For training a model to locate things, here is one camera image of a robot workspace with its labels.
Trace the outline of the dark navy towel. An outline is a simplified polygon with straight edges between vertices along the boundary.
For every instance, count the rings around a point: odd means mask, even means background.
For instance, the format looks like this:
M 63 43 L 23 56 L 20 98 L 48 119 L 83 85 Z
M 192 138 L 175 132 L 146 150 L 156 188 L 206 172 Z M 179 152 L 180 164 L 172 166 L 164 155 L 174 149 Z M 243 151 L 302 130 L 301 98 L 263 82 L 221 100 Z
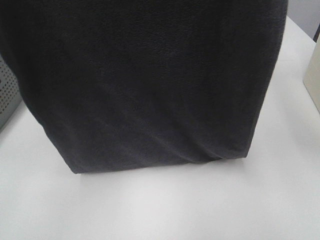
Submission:
M 3 0 L 0 53 L 73 173 L 247 156 L 286 0 Z

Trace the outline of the grey perforated laundry basket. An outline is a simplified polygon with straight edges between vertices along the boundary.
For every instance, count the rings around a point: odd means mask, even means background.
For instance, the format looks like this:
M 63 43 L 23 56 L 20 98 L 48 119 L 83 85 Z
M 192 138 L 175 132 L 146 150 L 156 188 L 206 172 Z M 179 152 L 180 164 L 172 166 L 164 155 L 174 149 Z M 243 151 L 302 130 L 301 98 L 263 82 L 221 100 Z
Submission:
M 16 75 L 0 56 L 0 132 L 22 101 Z

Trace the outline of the beige box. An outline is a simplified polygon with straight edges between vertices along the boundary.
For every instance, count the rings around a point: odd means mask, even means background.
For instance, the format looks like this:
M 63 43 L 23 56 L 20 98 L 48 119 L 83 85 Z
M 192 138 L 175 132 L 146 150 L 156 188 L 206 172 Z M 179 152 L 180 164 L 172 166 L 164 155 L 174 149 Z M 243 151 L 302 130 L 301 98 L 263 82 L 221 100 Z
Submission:
M 303 79 L 317 111 L 320 111 L 320 38 L 318 38 Z

